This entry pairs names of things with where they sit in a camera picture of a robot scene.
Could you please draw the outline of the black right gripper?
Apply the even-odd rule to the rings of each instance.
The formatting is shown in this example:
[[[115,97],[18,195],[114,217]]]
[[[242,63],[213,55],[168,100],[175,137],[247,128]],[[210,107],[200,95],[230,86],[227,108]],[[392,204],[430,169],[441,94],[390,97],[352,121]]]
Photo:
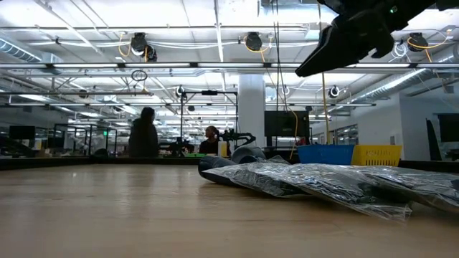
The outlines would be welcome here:
[[[324,28],[318,46],[295,70],[299,77],[356,64],[376,52],[386,55],[394,40],[392,32],[404,29],[408,21],[432,6],[436,0],[318,0],[338,14]]]

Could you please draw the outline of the black equipment box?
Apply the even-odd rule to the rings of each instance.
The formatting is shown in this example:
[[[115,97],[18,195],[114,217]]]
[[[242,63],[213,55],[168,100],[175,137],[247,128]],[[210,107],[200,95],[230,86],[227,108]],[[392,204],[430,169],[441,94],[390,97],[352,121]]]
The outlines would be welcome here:
[[[265,111],[265,137],[267,146],[273,146],[273,138],[303,138],[310,143],[308,111]]]

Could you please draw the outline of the white square pillar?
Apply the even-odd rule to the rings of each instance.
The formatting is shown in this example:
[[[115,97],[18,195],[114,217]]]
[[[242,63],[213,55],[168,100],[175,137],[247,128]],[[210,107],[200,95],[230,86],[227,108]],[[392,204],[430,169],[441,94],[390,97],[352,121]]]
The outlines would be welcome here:
[[[252,145],[265,147],[265,81],[263,75],[242,74],[238,85],[238,124],[255,137]]]

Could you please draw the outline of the small blue plastic basket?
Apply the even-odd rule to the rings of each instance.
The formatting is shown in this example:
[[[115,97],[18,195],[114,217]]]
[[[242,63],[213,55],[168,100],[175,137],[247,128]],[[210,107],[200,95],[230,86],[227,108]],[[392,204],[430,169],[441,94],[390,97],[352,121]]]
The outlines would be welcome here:
[[[353,145],[302,145],[298,147],[301,163],[350,165]]]

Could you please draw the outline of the small yellow plastic basket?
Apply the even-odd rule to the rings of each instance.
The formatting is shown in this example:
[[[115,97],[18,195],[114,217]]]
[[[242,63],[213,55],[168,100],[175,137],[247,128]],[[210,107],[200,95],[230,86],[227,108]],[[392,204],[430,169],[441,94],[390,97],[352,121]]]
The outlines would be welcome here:
[[[401,145],[355,145],[351,165],[398,166],[401,152]]]

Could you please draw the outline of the black leaning panel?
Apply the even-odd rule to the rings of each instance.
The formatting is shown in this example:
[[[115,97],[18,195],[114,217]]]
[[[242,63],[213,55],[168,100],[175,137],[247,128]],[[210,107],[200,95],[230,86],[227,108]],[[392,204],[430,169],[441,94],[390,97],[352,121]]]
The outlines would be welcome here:
[[[437,138],[435,134],[435,129],[431,120],[426,120],[427,126],[427,139],[429,145],[429,153],[430,153],[430,160],[431,161],[441,161],[442,156],[441,152],[437,143]]]

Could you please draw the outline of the seated person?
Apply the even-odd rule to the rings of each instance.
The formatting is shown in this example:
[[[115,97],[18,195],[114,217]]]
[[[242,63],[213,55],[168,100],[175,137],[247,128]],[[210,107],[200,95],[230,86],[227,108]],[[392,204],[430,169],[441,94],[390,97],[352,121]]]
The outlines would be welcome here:
[[[205,130],[206,140],[202,141],[199,146],[201,154],[218,154],[219,131],[213,125]]]

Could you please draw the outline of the standing person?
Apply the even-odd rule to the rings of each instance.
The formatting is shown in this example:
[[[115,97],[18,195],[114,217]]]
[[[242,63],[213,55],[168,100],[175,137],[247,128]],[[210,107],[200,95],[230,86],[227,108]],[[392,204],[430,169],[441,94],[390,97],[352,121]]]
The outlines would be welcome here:
[[[132,122],[131,133],[128,140],[130,158],[155,158],[158,156],[158,133],[153,124],[155,111],[145,107],[141,116]]]

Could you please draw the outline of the black background cage frames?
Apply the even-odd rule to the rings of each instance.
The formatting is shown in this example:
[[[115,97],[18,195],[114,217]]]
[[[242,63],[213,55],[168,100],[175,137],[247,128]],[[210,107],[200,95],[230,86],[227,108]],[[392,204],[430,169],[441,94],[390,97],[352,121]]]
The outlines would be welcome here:
[[[117,156],[118,130],[91,123],[56,123],[49,132],[48,146],[64,156],[93,156],[98,150]]]

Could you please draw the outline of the dark background monitor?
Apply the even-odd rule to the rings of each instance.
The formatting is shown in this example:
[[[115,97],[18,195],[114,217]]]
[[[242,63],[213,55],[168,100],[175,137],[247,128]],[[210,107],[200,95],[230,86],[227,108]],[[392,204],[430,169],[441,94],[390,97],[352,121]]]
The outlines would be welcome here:
[[[10,125],[9,137],[14,140],[33,140],[35,138],[34,126],[29,125]]]

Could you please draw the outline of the black background station frame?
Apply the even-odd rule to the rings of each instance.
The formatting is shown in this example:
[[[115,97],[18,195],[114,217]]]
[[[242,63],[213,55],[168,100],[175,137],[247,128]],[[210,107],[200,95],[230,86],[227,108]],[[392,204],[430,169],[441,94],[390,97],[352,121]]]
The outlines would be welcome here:
[[[229,102],[235,107],[235,113],[234,115],[230,115],[228,113],[226,114],[214,114],[214,115],[209,115],[210,118],[216,118],[216,117],[223,117],[223,118],[233,118],[235,120],[235,132],[238,132],[238,122],[239,122],[239,99],[238,99],[238,93],[237,92],[228,92],[228,91],[219,91],[219,90],[201,90],[201,91],[186,91],[182,90],[179,94],[180,96],[180,136],[178,143],[180,146],[183,145],[184,142],[184,108],[187,105],[192,105],[194,107],[199,106],[199,107],[204,107],[204,106],[218,106],[216,102],[206,102],[204,104],[198,104],[198,103],[190,103],[190,101],[194,98],[196,95],[202,95],[202,96],[215,96],[215,95],[223,95],[225,96],[226,100],[229,100]]]

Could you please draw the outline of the dark wall screen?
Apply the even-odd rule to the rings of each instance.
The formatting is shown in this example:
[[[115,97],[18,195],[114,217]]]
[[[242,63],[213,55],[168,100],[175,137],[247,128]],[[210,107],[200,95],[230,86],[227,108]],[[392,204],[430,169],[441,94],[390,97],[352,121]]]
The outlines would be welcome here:
[[[442,142],[459,142],[459,114],[439,114],[440,139]]]

